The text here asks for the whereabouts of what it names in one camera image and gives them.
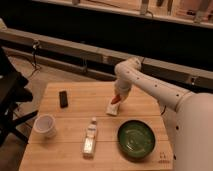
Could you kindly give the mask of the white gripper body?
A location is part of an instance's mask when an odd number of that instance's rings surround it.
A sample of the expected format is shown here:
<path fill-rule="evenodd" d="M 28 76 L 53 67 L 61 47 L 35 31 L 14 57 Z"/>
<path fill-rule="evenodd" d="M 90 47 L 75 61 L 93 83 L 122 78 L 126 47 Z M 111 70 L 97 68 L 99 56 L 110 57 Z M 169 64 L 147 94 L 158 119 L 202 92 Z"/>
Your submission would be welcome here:
<path fill-rule="evenodd" d="M 128 97 L 130 91 L 131 91 L 131 87 L 116 86 L 115 87 L 115 96 L 119 95 L 121 97 L 120 102 L 123 102 Z"/>

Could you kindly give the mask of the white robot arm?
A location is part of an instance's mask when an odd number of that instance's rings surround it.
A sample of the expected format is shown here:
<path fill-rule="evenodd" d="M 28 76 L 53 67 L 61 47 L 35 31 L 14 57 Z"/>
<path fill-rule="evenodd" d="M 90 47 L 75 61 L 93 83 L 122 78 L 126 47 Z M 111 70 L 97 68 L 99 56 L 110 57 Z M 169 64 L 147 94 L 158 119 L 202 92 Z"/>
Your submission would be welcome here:
<path fill-rule="evenodd" d="M 135 85 L 176 112 L 173 171 L 213 171 L 213 94 L 195 93 L 143 74 L 141 61 L 115 66 L 115 90 L 126 96 Z"/>

